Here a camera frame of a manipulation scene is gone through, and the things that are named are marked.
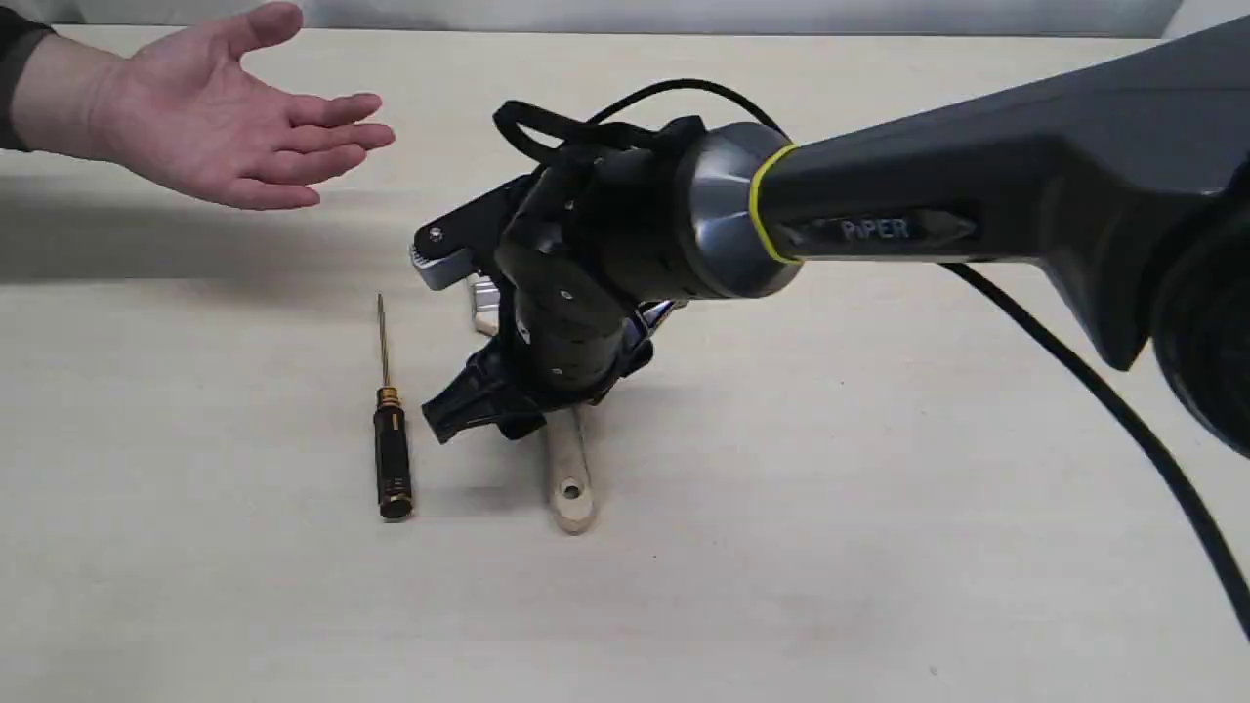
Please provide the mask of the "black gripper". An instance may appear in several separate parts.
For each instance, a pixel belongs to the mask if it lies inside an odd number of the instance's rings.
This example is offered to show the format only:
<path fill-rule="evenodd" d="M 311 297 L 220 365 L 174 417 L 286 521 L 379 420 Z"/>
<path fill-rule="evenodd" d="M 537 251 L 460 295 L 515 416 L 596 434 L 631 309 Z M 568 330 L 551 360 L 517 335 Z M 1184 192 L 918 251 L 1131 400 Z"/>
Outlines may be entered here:
<path fill-rule="evenodd" d="M 652 336 L 706 283 L 688 256 L 685 159 L 706 133 L 679 118 L 651 133 L 625 123 L 498 116 L 502 138 L 540 174 L 505 228 L 495 260 L 512 284 L 501 346 L 482 346 L 421 405 L 438 443 L 494 427 L 518 442 L 546 427 L 538 394 L 598 405 L 652 362 Z"/>

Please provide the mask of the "forearm in black sleeve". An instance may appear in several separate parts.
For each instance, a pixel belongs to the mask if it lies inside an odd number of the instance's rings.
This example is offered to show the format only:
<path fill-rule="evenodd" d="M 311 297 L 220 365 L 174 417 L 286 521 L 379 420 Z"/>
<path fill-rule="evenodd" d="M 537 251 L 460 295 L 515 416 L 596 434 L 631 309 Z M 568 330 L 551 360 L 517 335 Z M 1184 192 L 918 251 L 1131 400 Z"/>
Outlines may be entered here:
<path fill-rule="evenodd" d="M 62 38 L 45 23 L 1 9 L 1 146 L 111 161 L 99 124 L 124 58 Z"/>

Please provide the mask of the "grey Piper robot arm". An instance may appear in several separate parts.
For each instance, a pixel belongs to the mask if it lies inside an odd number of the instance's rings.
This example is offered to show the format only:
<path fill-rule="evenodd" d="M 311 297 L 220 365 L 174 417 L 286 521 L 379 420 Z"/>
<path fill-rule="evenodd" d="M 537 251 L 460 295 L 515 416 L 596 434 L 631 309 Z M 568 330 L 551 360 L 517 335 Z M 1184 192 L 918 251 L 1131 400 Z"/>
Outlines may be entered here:
<path fill-rule="evenodd" d="M 1248 18 L 1091 68 L 795 145 L 510 100 L 536 164 L 422 226 L 438 290 L 490 276 L 501 338 L 422 407 L 441 443 L 526 437 L 651 357 L 666 306 L 770 296 L 809 261 L 1028 261 L 1098 355 L 1152 343 L 1182 407 L 1248 452 Z"/>

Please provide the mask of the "person's bare hand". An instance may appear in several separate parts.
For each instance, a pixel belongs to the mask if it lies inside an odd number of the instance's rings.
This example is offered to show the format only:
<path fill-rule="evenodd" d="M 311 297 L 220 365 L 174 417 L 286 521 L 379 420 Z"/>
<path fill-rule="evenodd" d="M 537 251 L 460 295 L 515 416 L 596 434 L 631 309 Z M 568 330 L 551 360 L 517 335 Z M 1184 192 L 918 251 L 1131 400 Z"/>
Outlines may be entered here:
<path fill-rule="evenodd" d="M 108 68 L 89 108 L 99 156 L 179 194 L 245 211 L 315 206 L 318 186 L 395 141 L 381 98 L 284 93 L 244 68 L 292 40 L 292 3 L 182 28 Z"/>

